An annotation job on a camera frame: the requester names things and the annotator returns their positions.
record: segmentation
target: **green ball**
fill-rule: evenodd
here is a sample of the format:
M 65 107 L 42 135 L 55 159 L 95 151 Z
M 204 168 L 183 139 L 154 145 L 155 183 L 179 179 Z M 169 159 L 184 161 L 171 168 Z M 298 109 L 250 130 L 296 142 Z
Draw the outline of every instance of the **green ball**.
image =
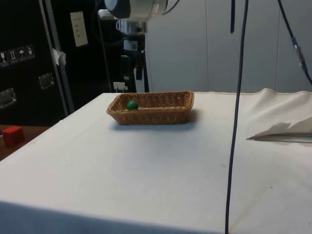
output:
M 128 110 L 137 110 L 138 109 L 138 103 L 136 101 L 129 101 L 127 104 Z

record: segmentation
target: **basket rim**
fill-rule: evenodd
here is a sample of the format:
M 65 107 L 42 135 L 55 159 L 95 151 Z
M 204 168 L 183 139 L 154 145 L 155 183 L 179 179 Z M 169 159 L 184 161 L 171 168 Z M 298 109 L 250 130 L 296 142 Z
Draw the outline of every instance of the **basket rim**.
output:
M 113 111 L 112 107 L 116 104 L 116 102 L 119 100 L 119 98 L 122 95 L 148 95 L 148 94 L 166 94 L 166 93 L 189 93 L 191 95 L 190 101 L 187 104 L 187 106 L 183 106 L 183 107 L 158 107 L 158 108 L 149 108 L 149 109 L 141 109 L 141 110 L 123 110 L 123 111 Z M 114 100 L 113 102 L 108 106 L 107 108 L 107 113 L 108 114 L 141 114 L 143 112 L 145 113 L 152 113 L 152 112 L 184 112 L 184 111 L 188 111 L 191 110 L 194 104 L 194 92 L 193 91 L 178 91 L 178 92 L 150 92 L 150 93 L 125 93 L 125 94 L 119 94 Z

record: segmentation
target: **table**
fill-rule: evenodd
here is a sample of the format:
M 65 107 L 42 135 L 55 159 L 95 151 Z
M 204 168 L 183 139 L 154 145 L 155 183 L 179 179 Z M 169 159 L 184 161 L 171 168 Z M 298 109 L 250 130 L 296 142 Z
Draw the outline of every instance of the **table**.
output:
M 300 95 L 242 95 L 231 233 L 312 233 L 311 144 L 246 140 L 252 113 Z M 224 233 L 235 95 L 196 93 L 192 121 L 175 126 L 119 126 L 115 96 L 0 162 L 3 233 Z
M 0 125 L 0 130 L 2 131 L 8 127 L 9 127 L 8 125 Z M 14 147 L 6 147 L 3 138 L 0 137 L 0 161 L 8 157 L 10 154 L 14 153 L 16 150 L 27 144 L 29 141 L 39 136 L 47 129 L 49 129 L 49 127 L 32 127 L 32 126 L 22 126 L 22 128 L 24 131 L 26 141 Z

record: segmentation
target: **black cable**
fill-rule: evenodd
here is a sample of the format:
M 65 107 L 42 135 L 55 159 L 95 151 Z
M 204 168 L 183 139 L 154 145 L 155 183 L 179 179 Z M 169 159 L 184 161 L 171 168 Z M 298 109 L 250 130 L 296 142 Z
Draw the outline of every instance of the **black cable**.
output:
M 175 9 L 175 7 L 178 5 L 178 3 L 179 3 L 180 1 L 181 1 L 181 0 L 177 0 L 177 1 L 175 2 L 175 4 L 174 4 L 168 11 L 164 12 L 162 15 L 164 16 L 164 15 L 166 15 L 166 14 L 172 12 L 172 10 Z
M 234 150 L 235 150 L 235 142 L 236 142 L 237 123 L 238 123 L 239 99 L 240 99 L 240 91 L 241 91 L 242 77 L 243 77 L 244 43 L 245 43 L 245 32 L 246 32 L 246 23 L 247 23 L 247 15 L 248 15 L 248 5 L 249 5 L 249 0 L 245 0 L 244 20 L 243 20 L 242 36 L 241 36 L 241 41 L 240 41 L 239 74 L 238 74 L 238 84 L 237 84 L 237 93 L 236 93 L 235 117 L 234 117 L 233 137 L 232 137 L 230 165 L 229 165 L 228 192 L 227 192 L 227 199 L 226 199 L 225 234 L 229 234 L 229 214 L 230 214 L 230 200 L 231 200 L 231 186 L 232 186 L 232 171 L 233 171 L 233 159 L 234 159 Z
M 231 5 L 231 33 L 235 30 L 235 0 L 232 0 Z
M 102 4 L 102 0 L 99 0 L 99 1 L 97 2 L 96 6 L 95 6 L 95 9 L 94 9 L 93 13 L 92 13 L 92 17 L 91 17 L 91 31 L 92 31 L 92 34 L 93 34 L 93 36 L 95 37 L 95 39 L 96 39 L 100 44 L 104 43 L 104 45 L 105 45 L 106 47 L 120 46 L 120 45 L 123 44 L 123 41 L 124 41 L 125 38 L 122 38 L 122 39 L 120 39 L 120 40 L 118 40 L 118 41 L 115 41 L 115 42 L 106 42 L 106 41 L 103 41 L 103 40 L 102 40 L 101 35 L 98 35 L 98 34 L 96 33 L 95 24 L 98 23 L 98 20 L 97 20 L 97 19 L 98 19 L 98 10 L 100 9 L 101 4 Z
M 95 4 L 96 4 L 96 12 L 98 7 L 100 6 L 100 3 L 102 2 L 102 0 L 95 0 Z M 108 68 L 108 61 L 107 61 L 107 55 L 106 55 L 106 49 L 105 49 L 105 44 L 104 44 L 104 40 L 103 40 L 103 33 L 102 33 L 102 29 L 101 29 L 101 22 L 100 19 L 97 17 L 97 23 L 98 23 L 98 29 L 99 29 L 99 34 L 100 34 L 100 41 L 101 41 L 101 46 L 102 46 L 102 50 L 103 50 L 103 55 L 104 55 L 104 63 L 105 63 L 105 67 L 106 67 L 106 76 L 107 76 L 107 81 L 108 81 L 108 85 L 109 85 L 109 90 L 110 93 L 112 92 L 112 83 L 111 83 L 111 78 L 110 78 L 110 74 L 109 74 L 109 68 Z
M 283 4 L 282 4 L 281 0 L 278 0 L 278 4 L 279 4 L 279 8 L 281 9 L 281 12 L 282 12 L 284 21 L 286 23 L 286 27 L 288 29 L 288 32 L 291 35 L 291 38 L 293 38 L 293 32 L 292 32 L 292 29 L 291 29 L 291 27 L 289 25 L 289 22 L 288 22 L 288 19 L 286 17 L 286 13 L 285 13 L 285 10 L 284 10 L 284 7 L 283 7 Z
M 303 53 L 301 52 L 301 48 L 300 48 L 300 46 L 298 45 L 296 38 L 295 38 L 294 35 L 293 35 L 293 32 L 292 32 L 292 29 L 291 29 L 291 27 L 290 27 L 290 25 L 289 25 L 289 22 L 288 22 L 288 19 L 287 19 L 287 16 L 286 16 L 286 13 L 285 13 L 285 10 L 284 10 L 282 1 L 281 1 L 281 0 L 277 0 L 277 1 L 278 1 L 278 4 L 279 4 L 279 7 L 280 7 L 280 9 L 281 9 L 282 16 L 283 16 L 283 18 L 284 18 L 284 21 L 285 21 L 286 27 L 287 27 L 287 29 L 288 29 L 289 35 L 290 35 L 291 38 L 292 38 L 292 45 L 293 45 L 293 48 L 294 48 L 294 50 L 295 50 L 295 52 L 296 52 L 296 55 L 297 55 L 297 57 L 298 57 L 300 66 L 301 66 L 301 68 L 303 69 L 303 72 L 304 72 L 304 74 L 306 75 L 308 81 L 309 81 L 310 84 L 312 85 L 312 79 L 311 79 L 311 77 L 310 77 L 310 74 L 309 74 L 309 71 L 308 71 L 308 67 L 307 67 L 305 58 L 304 58 L 304 56 L 303 56 Z

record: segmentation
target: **white paper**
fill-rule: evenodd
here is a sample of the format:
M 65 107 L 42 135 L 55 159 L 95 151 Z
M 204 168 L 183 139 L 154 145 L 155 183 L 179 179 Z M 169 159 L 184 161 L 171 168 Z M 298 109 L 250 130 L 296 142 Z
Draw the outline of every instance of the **white paper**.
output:
M 72 12 L 70 13 L 70 17 L 72 20 L 73 32 L 76 42 L 76 47 L 87 45 L 88 38 L 87 32 L 84 25 L 83 12 Z
M 56 49 L 52 49 L 52 55 L 53 55 L 53 60 L 54 64 L 59 66 L 59 58 L 63 60 L 63 64 L 66 65 L 66 54 L 64 52 L 57 51 Z

